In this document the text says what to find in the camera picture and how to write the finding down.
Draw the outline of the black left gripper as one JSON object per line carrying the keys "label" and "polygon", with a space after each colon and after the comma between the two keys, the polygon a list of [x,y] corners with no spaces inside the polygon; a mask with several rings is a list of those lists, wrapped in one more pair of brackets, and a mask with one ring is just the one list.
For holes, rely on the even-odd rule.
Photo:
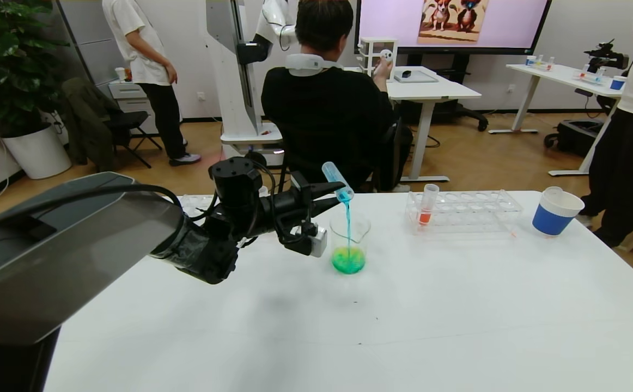
{"label": "black left gripper", "polygon": [[340,204],[337,198],[319,198],[328,194],[338,197],[342,188],[346,188],[346,185],[340,181],[310,185],[301,171],[292,171],[290,187],[280,191],[273,199],[274,212],[280,221],[285,222],[306,220],[310,211],[311,217],[319,216]]}

